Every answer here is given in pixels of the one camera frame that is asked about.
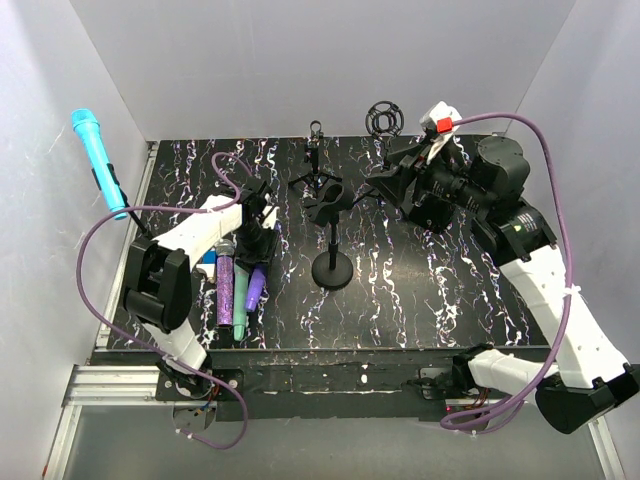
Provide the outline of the purple glitter microphone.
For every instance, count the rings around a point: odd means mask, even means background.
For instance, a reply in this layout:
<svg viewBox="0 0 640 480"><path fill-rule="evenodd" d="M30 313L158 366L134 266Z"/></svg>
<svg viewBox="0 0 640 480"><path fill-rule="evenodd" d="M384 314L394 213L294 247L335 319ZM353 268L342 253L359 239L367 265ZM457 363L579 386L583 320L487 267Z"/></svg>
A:
<svg viewBox="0 0 640 480"><path fill-rule="evenodd" d="M216 321L220 327L230 327L233 323L234 300L234 243L229 239L220 240L216 251Z"/></svg>

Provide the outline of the purple toy microphone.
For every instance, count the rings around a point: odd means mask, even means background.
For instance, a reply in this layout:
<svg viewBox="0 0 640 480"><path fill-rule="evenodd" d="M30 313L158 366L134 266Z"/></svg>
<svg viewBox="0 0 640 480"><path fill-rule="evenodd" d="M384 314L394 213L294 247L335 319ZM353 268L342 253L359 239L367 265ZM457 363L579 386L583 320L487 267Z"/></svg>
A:
<svg viewBox="0 0 640 480"><path fill-rule="evenodd" d="M247 290L247 297L245 300L245 310L247 312L254 312L262 295L262 291L265 287L267 279L267 269L263 264L258 264L253 269Z"/></svg>

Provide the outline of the mint green toy microphone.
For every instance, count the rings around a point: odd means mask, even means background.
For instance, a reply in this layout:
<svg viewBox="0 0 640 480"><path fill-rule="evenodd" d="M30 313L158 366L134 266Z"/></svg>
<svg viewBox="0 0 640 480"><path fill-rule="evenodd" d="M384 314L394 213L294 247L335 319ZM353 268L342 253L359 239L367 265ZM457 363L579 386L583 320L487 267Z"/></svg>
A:
<svg viewBox="0 0 640 480"><path fill-rule="evenodd" d="M246 300L248 296L250 274L240 265L234 265L234 298L233 298L233 338L241 342L246 335L248 313Z"/></svg>

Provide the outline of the black shock mount tripod stand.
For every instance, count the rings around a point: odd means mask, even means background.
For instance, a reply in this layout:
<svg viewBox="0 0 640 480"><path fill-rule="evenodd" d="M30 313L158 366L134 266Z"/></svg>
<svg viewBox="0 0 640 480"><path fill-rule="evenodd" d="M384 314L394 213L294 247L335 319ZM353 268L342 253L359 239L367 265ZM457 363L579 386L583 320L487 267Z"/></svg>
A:
<svg viewBox="0 0 640 480"><path fill-rule="evenodd" d="M391 168L391 162L388 160L391 142L402 133L404 125L404 113L394 102L382 100L376 102L367 111L365 127L367 133L380 147L383 172Z"/></svg>

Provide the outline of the black round base stand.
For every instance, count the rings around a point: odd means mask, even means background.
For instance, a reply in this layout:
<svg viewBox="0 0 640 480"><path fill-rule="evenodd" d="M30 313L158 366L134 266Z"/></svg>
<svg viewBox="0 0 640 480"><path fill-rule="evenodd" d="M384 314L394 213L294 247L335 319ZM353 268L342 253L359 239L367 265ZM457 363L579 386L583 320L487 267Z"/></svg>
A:
<svg viewBox="0 0 640 480"><path fill-rule="evenodd" d="M146 226L144 225L144 223L142 222L138 214L134 210L131 210L131 211L128 211L128 215L130 216L134 224L137 226L140 234L144 237L149 237L150 235L149 230L146 228Z"/></svg>
<svg viewBox="0 0 640 480"><path fill-rule="evenodd" d="M353 263L339 251L338 223L340 213L353 206L353 192L342 182L329 180L314 199L306 199L303 208L308 220L319 226L330 226L327 250L312 263L311 274L315 284L336 291L349 284L353 277Z"/></svg>

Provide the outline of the black slim tripod stand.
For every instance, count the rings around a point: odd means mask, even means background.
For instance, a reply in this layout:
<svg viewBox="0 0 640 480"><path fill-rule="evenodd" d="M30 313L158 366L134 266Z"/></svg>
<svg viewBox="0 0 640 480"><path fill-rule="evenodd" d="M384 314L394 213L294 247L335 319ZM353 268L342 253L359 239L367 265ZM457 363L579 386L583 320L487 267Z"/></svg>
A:
<svg viewBox="0 0 640 480"><path fill-rule="evenodd" d="M328 181L341 182L342 178L323 171L320 168L320 144L324 139L322 124L319 120L312 120L310 135L304 146L304 162L309 163L311 170L306 174L288 182L288 188L293 189L298 183L303 182L317 194Z"/></svg>

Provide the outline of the cyan toy microphone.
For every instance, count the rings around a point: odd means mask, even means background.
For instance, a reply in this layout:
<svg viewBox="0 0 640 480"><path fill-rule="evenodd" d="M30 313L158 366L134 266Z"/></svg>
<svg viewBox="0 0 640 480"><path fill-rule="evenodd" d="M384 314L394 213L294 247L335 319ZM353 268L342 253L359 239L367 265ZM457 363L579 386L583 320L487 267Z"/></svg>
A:
<svg viewBox="0 0 640 480"><path fill-rule="evenodd" d="M126 201L104 146L97 118L91 110L81 108L71 113L71 123L84 146L94 178L109 211L115 214L116 220L125 219Z"/></svg>

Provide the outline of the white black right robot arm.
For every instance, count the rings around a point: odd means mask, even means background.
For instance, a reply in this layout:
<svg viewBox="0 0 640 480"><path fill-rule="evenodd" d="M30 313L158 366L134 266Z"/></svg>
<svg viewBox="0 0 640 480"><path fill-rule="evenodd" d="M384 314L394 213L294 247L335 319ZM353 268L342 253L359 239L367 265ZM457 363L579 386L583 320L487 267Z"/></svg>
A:
<svg viewBox="0 0 640 480"><path fill-rule="evenodd" d="M403 217L442 233L458 210L471 217L473 240L518 291L554 357L547 371L488 345L454 356L451 379L464 397L484 389L534 402L557 431L570 434L639 392L639 367L606 338L576 286L548 222L523 197L530 165L513 139L451 137L431 152L424 139L387 156L367 184Z"/></svg>

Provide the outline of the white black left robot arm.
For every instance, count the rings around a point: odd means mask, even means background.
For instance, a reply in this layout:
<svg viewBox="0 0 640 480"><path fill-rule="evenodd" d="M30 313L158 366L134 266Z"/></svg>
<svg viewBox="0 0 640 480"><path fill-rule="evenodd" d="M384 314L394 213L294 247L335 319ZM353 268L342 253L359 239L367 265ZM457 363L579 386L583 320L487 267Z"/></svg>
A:
<svg viewBox="0 0 640 480"><path fill-rule="evenodd" d="M212 362L188 319L192 272L207 251L233 234L235 264L248 274L266 274L279 241L278 209L268 205L272 193L266 182L250 179L238 203L211 195L202 205L205 214L192 214L168 232L129 247L121 305L163 351L158 368L190 399L205 398L213 386Z"/></svg>

